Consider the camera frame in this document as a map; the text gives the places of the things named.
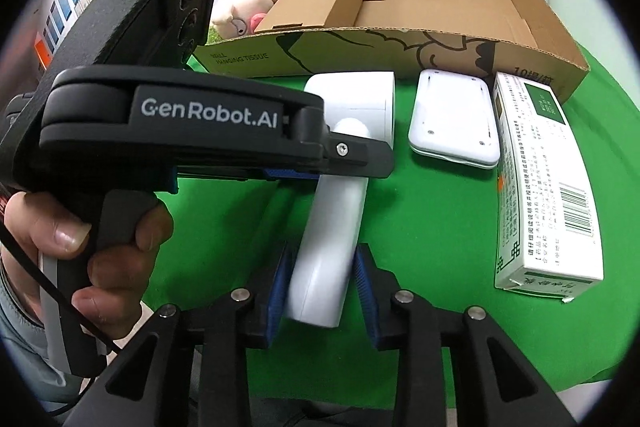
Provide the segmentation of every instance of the human hand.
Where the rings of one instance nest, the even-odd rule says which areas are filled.
[[[91,228],[46,192],[14,194],[6,204],[4,224],[35,263],[38,251],[57,259],[74,258],[84,250]],[[73,306],[112,339],[127,336],[142,313],[140,299],[159,247],[173,231],[174,220],[160,202],[138,223],[135,244],[91,257],[87,271],[92,286],[73,294]],[[42,321],[40,287],[4,246],[2,264],[23,307]]]

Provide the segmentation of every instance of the floor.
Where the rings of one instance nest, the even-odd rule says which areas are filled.
[[[140,329],[142,324],[153,314],[151,309],[146,306],[144,303],[142,304],[142,317],[138,321],[138,323],[134,326],[129,336],[116,341],[120,347],[124,346],[133,335]],[[108,357],[109,361],[113,360],[115,357],[114,353],[111,353]],[[589,411],[591,406],[598,400],[600,394],[606,389],[608,382],[596,382],[596,383],[585,383],[581,385],[576,385],[571,389],[567,389],[566,391],[562,391],[558,393],[558,396],[564,403],[565,407],[569,410],[569,412],[573,415],[573,417],[580,421],[584,415]],[[456,411],[455,409],[447,410],[447,427],[456,427]]]

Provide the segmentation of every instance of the gray sleeve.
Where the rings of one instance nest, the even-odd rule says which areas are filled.
[[[46,410],[78,396],[81,377],[66,375],[47,361],[47,338],[42,324],[22,308],[0,260],[0,339],[22,378]]]

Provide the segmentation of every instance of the gray handle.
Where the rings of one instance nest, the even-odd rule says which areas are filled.
[[[40,255],[44,274],[66,299],[91,286],[87,263],[92,254],[135,239],[140,218],[158,204],[155,194],[137,190],[110,190],[106,194],[57,194],[76,216],[92,224],[85,250],[75,259],[60,261]],[[60,309],[49,294],[40,290],[49,362],[60,371],[93,378],[106,367],[106,346],[82,331],[78,320]]]

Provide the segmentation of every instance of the green table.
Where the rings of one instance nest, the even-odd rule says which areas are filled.
[[[556,390],[587,381],[621,360],[640,313],[640,112],[588,52],[592,71],[564,111],[593,187],[605,279],[570,304],[494,288],[496,172],[413,154],[407,132],[415,81],[396,83],[396,171],[372,180],[360,240],[402,286],[435,306],[484,306]],[[270,79],[302,89],[306,77]],[[246,281],[279,239],[302,237],[309,182],[181,180],[162,195],[175,218],[145,301],[184,309]],[[285,320],[269,351],[249,351],[253,394],[392,407],[396,353],[373,350],[351,285],[340,327]],[[450,384],[449,364],[446,364]]]

